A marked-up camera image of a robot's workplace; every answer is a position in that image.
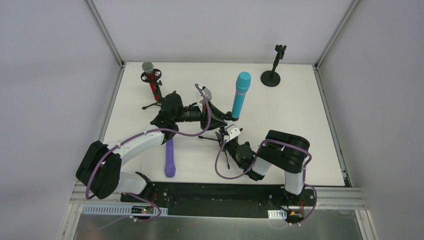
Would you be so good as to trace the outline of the black tripod clip stand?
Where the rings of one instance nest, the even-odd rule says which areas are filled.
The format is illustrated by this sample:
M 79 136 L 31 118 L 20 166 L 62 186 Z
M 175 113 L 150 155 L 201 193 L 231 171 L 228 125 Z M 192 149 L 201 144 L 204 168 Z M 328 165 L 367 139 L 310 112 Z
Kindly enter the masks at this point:
M 241 135 L 243 128 L 239 128 L 235 124 L 224 125 L 224 120 L 218 123 L 217 117 L 213 117 L 212 121 L 216 122 L 215 125 L 211 124 L 215 129 L 219 127 L 218 131 L 215 132 L 216 138 L 206 137 L 203 135 L 198 136 L 198 138 L 218 142 L 220 147 L 223 146 L 221 151 L 225 153 L 228 169 L 230 169 L 228 156 L 231 157 L 240 169 L 243 169 L 244 167 L 242 166 L 240 159 L 241 145 L 239 143 L 239 136 Z

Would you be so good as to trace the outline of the teal toy microphone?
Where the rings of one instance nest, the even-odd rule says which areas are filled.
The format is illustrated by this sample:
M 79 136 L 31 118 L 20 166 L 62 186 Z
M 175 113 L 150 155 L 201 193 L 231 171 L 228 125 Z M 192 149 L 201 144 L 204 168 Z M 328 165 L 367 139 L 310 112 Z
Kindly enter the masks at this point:
M 238 119 L 241 115 L 246 94 L 251 86 L 251 74 L 246 71 L 239 73 L 235 82 L 235 95 L 231 109 L 231 117 Z

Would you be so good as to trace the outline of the purple toy microphone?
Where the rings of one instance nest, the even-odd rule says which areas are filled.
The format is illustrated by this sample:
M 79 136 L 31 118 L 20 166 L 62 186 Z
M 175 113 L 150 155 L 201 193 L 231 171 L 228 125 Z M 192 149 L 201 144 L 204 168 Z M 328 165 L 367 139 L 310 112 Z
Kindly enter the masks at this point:
M 176 174 L 173 139 L 166 143 L 164 173 L 167 178 L 173 178 Z

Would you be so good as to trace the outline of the black round-base mic stand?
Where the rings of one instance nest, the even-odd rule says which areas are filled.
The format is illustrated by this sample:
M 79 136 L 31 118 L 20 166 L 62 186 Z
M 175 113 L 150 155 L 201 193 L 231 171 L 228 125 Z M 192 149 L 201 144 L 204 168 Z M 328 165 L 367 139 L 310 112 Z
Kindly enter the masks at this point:
M 286 45 L 276 45 L 275 51 L 276 56 L 272 64 L 272 69 L 264 71 L 260 76 L 260 81 L 267 87 L 276 87 L 281 82 L 280 75 L 276 72 L 276 68 L 279 65 L 280 60 L 284 58 L 285 51 L 287 49 Z

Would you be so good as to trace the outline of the black tripod shock-mount stand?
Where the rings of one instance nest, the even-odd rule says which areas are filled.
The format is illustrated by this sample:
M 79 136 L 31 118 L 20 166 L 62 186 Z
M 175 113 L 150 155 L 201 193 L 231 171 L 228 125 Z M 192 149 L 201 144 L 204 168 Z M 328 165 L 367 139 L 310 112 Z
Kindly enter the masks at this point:
M 144 71 L 141 74 L 141 76 L 140 76 L 141 81 L 149 84 L 150 89 L 151 89 L 152 94 L 153 94 L 153 97 L 155 99 L 154 103 L 143 106 L 142 107 L 143 110 L 146 110 L 146 109 L 153 107 L 153 106 L 160 107 L 162 105 L 162 101 L 163 101 L 164 97 L 162 95 L 161 88 L 160 88 L 160 86 L 163 85 L 161 80 L 160 80 L 161 77 L 162 77 L 162 72 L 157 68 L 153 68 L 151 70 Z

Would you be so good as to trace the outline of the red glitter microphone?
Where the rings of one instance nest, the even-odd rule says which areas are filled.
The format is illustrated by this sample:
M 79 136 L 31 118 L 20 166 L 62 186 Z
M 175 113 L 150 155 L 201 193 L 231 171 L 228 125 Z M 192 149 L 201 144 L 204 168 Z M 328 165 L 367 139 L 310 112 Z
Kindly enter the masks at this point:
M 162 85 L 162 82 L 160 81 L 162 72 L 159 69 L 154 68 L 153 63 L 150 61 L 145 61 L 142 63 L 142 70 L 143 73 L 140 76 L 141 80 L 144 83 L 149 84 L 154 99 L 157 102 L 161 101 L 163 98 L 160 90 L 160 86 Z

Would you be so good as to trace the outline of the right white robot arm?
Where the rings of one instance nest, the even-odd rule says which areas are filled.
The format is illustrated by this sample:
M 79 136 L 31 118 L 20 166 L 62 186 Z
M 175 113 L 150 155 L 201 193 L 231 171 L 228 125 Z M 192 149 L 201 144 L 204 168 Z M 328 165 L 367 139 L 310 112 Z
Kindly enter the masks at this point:
M 299 135 L 269 130 L 257 151 L 250 143 L 240 144 L 238 137 L 222 130 L 215 133 L 222 152 L 228 154 L 243 170 L 243 175 L 254 181 L 264 179 L 271 166 L 284 171 L 284 190 L 298 196 L 305 188 L 306 165 L 312 158 L 310 142 Z

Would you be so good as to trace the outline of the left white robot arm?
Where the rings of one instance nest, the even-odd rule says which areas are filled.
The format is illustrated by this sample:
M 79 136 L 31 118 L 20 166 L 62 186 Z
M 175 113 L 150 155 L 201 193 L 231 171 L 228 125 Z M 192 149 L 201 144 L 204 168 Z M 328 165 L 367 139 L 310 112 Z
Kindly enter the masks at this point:
M 110 143 L 99 140 L 91 143 L 75 173 L 86 187 L 85 197 L 105 199 L 113 193 L 142 193 L 149 179 L 139 172 L 123 172 L 122 167 L 142 153 L 168 143 L 175 135 L 199 136 L 180 132 L 178 123 L 199 122 L 204 133 L 224 128 L 228 121 L 240 117 L 241 108 L 237 103 L 230 112 L 224 113 L 212 104 L 207 88 L 198 95 L 200 100 L 184 106 L 181 96 L 172 92 L 163 98 L 156 117 L 139 132 Z

